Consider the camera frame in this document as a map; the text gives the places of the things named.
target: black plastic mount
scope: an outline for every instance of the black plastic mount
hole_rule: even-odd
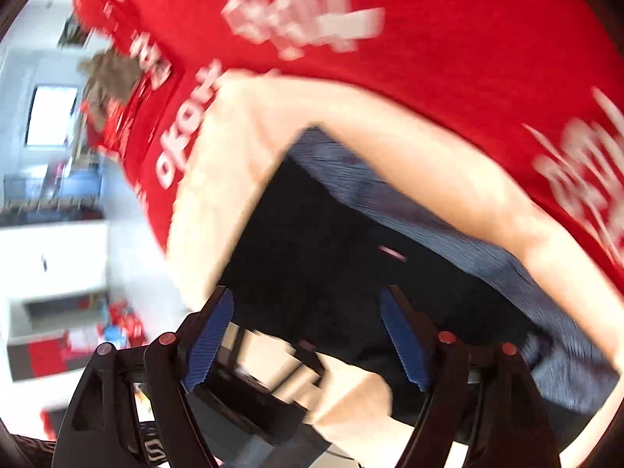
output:
[[[467,388],[477,384],[480,399],[473,422],[466,468],[559,468],[554,435],[542,398],[519,351],[513,345],[471,347],[452,333],[439,332],[426,315],[414,311],[397,287],[392,296],[426,354],[431,391],[397,468],[443,468],[466,410]],[[225,292],[217,288],[204,309],[189,315],[176,333],[162,334],[148,347],[116,350],[105,343],[92,356],[60,429],[52,468],[138,468],[150,466],[141,441],[135,383],[146,383],[158,435],[172,468],[216,468],[180,381],[188,355],[210,313]],[[295,430],[305,409],[285,404],[238,370],[243,344],[239,329],[231,353],[217,359],[203,384],[206,402],[274,442]],[[317,374],[324,368],[302,343],[299,365]]]

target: blue striped fabric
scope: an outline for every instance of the blue striped fabric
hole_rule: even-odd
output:
[[[186,392],[191,392],[197,384],[205,380],[233,313],[234,296],[231,291],[226,290],[191,349],[188,371],[182,382]]]
[[[514,256],[458,232],[392,189],[368,164],[318,128],[306,130],[288,154],[342,204],[435,251],[503,294],[554,340],[532,371],[542,397],[582,414],[600,409],[618,382],[617,371]],[[534,341],[529,338],[519,347],[526,360],[539,355]]]
[[[408,380],[418,385],[420,390],[427,391],[431,384],[427,355],[387,288],[381,293],[380,308],[381,318],[401,359]]]

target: window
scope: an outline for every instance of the window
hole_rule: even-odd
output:
[[[77,97],[78,88],[37,86],[30,106],[26,146],[69,146]]]

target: white cabinet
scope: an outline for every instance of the white cabinet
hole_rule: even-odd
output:
[[[104,220],[0,230],[0,276],[10,301],[102,290],[106,262]]]

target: blue object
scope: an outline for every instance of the blue object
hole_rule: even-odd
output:
[[[191,348],[188,370],[182,382],[186,392],[191,392],[197,384],[205,380],[233,313],[234,296],[230,290],[226,290]],[[417,384],[420,390],[428,390],[431,379],[427,368],[427,355],[389,289],[383,290],[381,294],[381,317],[409,381]]]
[[[108,326],[102,331],[104,341],[111,343],[117,350],[127,348],[128,338],[118,326]]]
[[[427,391],[431,384],[427,355],[389,289],[382,291],[379,306],[381,318],[390,334],[408,380],[418,385],[423,392]]]
[[[233,313],[234,296],[231,291],[226,290],[219,298],[204,329],[191,348],[188,356],[188,369],[182,381],[186,392],[191,392],[197,384],[206,379]]]

